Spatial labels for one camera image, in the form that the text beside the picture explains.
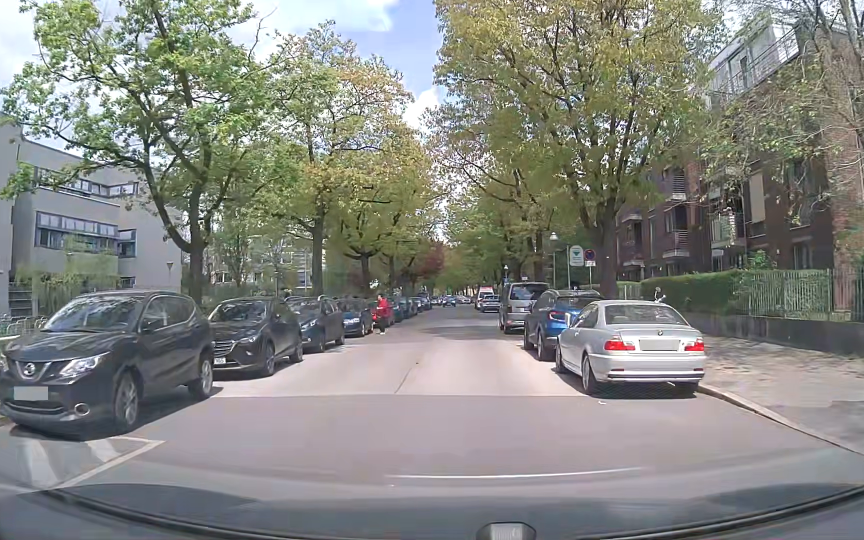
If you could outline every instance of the sidewalk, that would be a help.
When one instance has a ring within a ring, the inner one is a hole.
[[[705,347],[704,386],[864,450],[864,358],[731,337],[708,336]]]

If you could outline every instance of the white cloud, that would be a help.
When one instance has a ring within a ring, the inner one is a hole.
[[[392,28],[388,10],[399,0],[253,0],[259,16],[269,16],[264,25],[282,32],[304,32],[327,19],[337,21],[342,31],[388,31]],[[114,0],[103,0],[105,12],[116,7]],[[35,59],[31,13],[18,12],[18,0],[0,0],[0,89],[5,87],[22,65]],[[245,32],[251,39],[255,26]]]
[[[415,101],[405,107],[402,118],[413,129],[421,131],[423,129],[423,114],[426,111],[438,109],[439,103],[439,89],[437,86],[432,86],[419,93]]]

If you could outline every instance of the traffic sign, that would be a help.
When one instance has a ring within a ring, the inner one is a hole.
[[[583,250],[582,246],[572,246],[568,248],[568,265],[569,266],[582,266],[583,264]]]

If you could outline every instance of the curb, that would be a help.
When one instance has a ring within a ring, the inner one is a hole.
[[[744,409],[746,411],[753,412],[759,416],[763,416],[772,420],[775,423],[782,424],[786,426],[786,428],[790,428],[795,430],[796,432],[805,434],[807,436],[819,439],[823,442],[826,442],[832,446],[836,446],[841,448],[842,450],[852,452],[853,454],[858,454],[859,456],[864,458],[864,448],[861,445],[857,445],[855,443],[844,441],[838,437],[824,434],[820,431],[816,431],[811,427],[806,427],[801,423],[794,422],[789,420],[782,414],[752,401],[750,399],[745,399],[742,396],[739,396],[736,393],[730,392],[728,390],[723,390],[722,388],[718,388],[716,386],[712,386],[710,384],[705,384],[704,382],[699,383],[698,392],[700,394],[705,394],[706,396],[710,396],[716,398],[718,400],[722,400],[726,403],[732,404],[738,408]]]

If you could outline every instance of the silver van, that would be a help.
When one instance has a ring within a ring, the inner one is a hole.
[[[498,308],[498,329],[505,334],[525,326],[525,316],[532,312],[532,305],[539,300],[549,284],[542,281],[520,281],[502,287]]]

